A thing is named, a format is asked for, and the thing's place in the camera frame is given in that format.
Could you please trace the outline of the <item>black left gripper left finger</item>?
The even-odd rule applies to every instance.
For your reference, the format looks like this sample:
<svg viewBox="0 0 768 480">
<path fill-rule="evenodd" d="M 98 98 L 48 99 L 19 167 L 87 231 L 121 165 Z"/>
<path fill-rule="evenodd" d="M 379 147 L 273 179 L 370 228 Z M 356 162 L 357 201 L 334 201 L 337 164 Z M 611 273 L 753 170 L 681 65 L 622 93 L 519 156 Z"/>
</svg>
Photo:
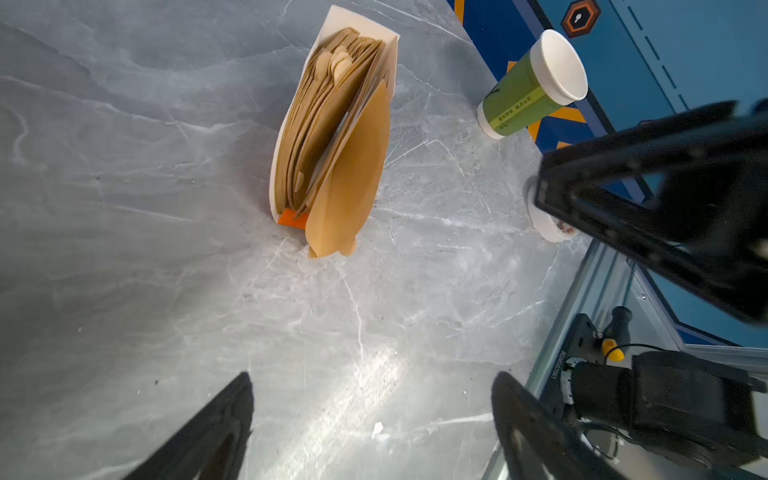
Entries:
<svg viewBox="0 0 768 480">
<path fill-rule="evenodd" d="M 249 374 L 242 372 L 127 477 L 238 478 L 253 412 L 252 382 Z"/>
</svg>

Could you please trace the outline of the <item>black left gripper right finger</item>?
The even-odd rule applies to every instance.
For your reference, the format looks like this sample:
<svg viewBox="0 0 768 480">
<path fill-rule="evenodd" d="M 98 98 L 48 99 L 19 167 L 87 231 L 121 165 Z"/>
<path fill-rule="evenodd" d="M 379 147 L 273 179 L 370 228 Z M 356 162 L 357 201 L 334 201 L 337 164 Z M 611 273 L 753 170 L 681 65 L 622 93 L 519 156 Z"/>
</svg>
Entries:
<svg viewBox="0 0 768 480">
<path fill-rule="evenodd" d="M 494 426 L 509 472 L 524 475 L 521 436 L 539 463 L 557 479 L 620 479 L 622 475 L 601 459 L 550 410 L 507 372 L 496 375 L 491 388 Z"/>
</svg>

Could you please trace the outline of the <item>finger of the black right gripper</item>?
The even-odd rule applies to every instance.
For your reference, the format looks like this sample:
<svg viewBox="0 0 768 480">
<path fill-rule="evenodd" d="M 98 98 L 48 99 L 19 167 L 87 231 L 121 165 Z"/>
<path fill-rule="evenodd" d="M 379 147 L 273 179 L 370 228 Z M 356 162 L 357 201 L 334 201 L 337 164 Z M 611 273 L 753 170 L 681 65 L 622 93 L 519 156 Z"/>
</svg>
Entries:
<svg viewBox="0 0 768 480">
<path fill-rule="evenodd" d="M 696 108 L 547 153 L 534 204 L 743 322 L 767 319 L 767 104 Z"/>
</svg>

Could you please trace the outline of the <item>brown paper coffee filter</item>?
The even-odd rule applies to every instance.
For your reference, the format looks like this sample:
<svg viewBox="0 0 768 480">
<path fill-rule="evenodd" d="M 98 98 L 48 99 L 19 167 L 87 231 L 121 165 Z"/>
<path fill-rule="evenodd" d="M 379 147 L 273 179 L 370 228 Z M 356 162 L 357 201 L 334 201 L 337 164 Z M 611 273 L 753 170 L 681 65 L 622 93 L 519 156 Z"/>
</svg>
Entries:
<svg viewBox="0 0 768 480">
<path fill-rule="evenodd" d="M 349 256 L 376 198 L 390 135 L 390 97 L 380 82 L 334 161 L 305 228 L 308 256 Z"/>
</svg>

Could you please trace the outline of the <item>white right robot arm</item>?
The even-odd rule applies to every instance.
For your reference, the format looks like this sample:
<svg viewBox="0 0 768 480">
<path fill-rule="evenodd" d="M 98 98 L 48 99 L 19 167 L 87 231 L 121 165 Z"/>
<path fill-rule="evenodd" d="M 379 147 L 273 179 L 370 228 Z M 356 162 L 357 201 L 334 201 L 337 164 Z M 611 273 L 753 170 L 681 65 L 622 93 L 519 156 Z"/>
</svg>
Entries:
<svg viewBox="0 0 768 480">
<path fill-rule="evenodd" d="M 767 321 L 767 104 L 706 105 L 546 154 L 536 207 L 744 323 Z M 613 311 L 600 359 L 564 369 L 568 420 L 626 434 L 680 464 L 739 467 L 767 454 L 745 370 L 660 347 L 627 368 L 630 313 Z"/>
</svg>

